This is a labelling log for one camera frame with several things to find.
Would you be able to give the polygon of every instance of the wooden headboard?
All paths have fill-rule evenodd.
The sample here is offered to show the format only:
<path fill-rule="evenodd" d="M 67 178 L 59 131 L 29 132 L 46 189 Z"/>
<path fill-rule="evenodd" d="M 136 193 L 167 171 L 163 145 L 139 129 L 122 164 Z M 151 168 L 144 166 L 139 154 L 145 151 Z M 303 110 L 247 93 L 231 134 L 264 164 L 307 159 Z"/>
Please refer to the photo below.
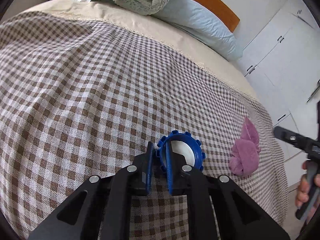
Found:
<path fill-rule="evenodd" d="M 233 32 L 240 19 L 221 0 L 194 0 L 212 11 Z"/>

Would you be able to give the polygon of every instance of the pillow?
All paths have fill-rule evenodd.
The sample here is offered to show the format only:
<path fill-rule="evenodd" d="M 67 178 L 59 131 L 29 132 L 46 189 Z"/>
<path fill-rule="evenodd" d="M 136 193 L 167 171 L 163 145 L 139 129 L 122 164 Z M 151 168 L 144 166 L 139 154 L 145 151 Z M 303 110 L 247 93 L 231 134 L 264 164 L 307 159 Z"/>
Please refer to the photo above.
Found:
<path fill-rule="evenodd" d="M 169 0 L 152 16 L 185 31 L 228 61 L 242 57 L 243 49 L 233 33 L 211 11 L 193 0 Z"/>

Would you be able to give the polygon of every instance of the brown and white checkered fabric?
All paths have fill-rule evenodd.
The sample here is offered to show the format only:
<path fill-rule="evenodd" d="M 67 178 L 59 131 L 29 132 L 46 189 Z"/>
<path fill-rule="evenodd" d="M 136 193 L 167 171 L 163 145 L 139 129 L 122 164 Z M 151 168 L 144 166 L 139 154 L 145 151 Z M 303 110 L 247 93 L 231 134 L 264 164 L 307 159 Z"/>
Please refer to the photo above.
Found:
<path fill-rule="evenodd" d="M 100 21 L 28 12 L 0 25 L 0 208 L 21 237 L 92 174 L 114 175 L 171 130 L 190 131 L 204 173 L 227 174 L 272 218 L 287 208 L 283 153 L 256 101 L 159 42 Z M 245 116 L 260 165 L 231 174 Z M 187 239 L 186 198 L 165 180 L 132 201 L 132 239 Z"/>

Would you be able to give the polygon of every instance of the pink cloth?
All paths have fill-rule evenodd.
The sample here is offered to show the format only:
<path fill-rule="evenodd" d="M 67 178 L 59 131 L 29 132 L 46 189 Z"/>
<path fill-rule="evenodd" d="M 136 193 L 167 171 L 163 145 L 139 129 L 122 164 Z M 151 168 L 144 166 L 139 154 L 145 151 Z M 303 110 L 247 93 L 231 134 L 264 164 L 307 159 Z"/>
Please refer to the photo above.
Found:
<path fill-rule="evenodd" d="M 242 126 L 240 139 L 235 141 L 232 147 L 232 157 L 229 167 L 233 174 L 248 176 L 259 166 L 259 134 L 248 117 Z"/>

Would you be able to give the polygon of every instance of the person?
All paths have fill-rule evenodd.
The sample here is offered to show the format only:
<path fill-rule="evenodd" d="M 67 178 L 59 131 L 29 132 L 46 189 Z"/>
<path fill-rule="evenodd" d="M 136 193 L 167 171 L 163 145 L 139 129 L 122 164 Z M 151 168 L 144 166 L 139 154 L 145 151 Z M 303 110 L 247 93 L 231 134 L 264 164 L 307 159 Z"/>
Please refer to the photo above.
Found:
<path fill-rule="evenodd" d="M 307 161 L 303 163 L 302 168 L 304 170 L 307 169 Z M 320 174 L 318 174 L 315 177 L 315 184 L 318 187 L 320 187 Z M 309 185 L 309 183 L 307 181 L 307 176 L 305 174 L 305 175 L 303 175 L 301 177 L 300 185 L 298 186 L 298 192 L 297 192 L 297 196 L 296 196 L 296 200 L 295 200 L 295 205 L 296 205 L 297 208 L 300 208 L 303 203 L 308 202 L 308 200 L 309 200 L 309 196 L 308 196 L 309 189 L 310 189 L 310 185 Z M 316 212 L 316 210 L 317 210 L 317 208 L 319 206 L 319 203 L 320 203 L 320 197 L 315 202 L 315 204 L 312 207 L 310 213 L 308 214 L 308 218 L 306 220 L 306 223 L 309 223 L 309 221 L 311 220 L 311 218 L 315 214 L 315 212 Z"/>

